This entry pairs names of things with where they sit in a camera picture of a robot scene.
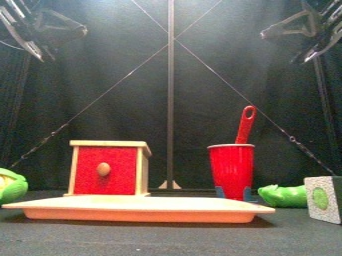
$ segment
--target red cup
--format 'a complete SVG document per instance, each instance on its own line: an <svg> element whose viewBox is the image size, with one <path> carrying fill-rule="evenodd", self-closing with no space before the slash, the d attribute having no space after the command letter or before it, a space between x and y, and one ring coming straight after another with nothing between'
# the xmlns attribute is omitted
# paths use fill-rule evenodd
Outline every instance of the red cup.
<svg viewBox="0 0 342 256"><path fill-rule="evenodd" d="M254 145L220 144L208 147L214 185L219 197L243 201L250 192Z"/></svg>

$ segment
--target beige tray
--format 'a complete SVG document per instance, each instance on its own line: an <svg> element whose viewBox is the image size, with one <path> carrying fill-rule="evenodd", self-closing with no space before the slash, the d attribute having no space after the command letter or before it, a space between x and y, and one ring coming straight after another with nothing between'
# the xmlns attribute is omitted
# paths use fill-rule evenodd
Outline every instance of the beige tray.
<svg viewBox="0 0 342 256"><path fill-rule="evenodd" d="M23 209L31 219L128 222L247 223L272 208L222 198L68 196L3 205Z"/></svg>

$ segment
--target green circle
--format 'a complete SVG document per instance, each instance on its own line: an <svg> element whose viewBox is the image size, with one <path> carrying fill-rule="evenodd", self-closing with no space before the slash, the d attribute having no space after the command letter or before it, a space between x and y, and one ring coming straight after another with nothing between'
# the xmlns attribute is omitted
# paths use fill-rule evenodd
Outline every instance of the green circle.
<svg viewBox="0 0 342 256"><path fill-rule="evenodd" d="M321 210L326 210L329 206L329 197L322 188L315 188L312 191L314 204Z"/></svg>

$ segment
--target red handle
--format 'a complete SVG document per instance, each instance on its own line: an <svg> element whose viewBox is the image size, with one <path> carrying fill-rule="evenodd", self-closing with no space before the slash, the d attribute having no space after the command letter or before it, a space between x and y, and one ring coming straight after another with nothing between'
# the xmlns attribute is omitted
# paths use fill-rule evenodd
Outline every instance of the red handle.
<svg viewBox="0 0 342 256"><path fill-rule="evenodd" d="M251 131L251 126L254 123L256 115L256 109L254 106L247 106L243 109L242 117L240 117L240 126L238 131L238 137L235 140L235 144L246 144L248 140L248 135Z"/></svg>

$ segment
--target wooden toy box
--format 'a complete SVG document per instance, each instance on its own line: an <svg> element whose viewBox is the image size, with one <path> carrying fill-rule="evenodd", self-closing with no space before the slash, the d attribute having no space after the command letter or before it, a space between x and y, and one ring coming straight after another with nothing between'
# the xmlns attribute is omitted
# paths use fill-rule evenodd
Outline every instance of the wooden toy box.
<svg viewBox="0 0 342 256"><path fill-rule="evenodd" d="M148 157L143 141L72 140L71 195L147 195Z"/></svg>

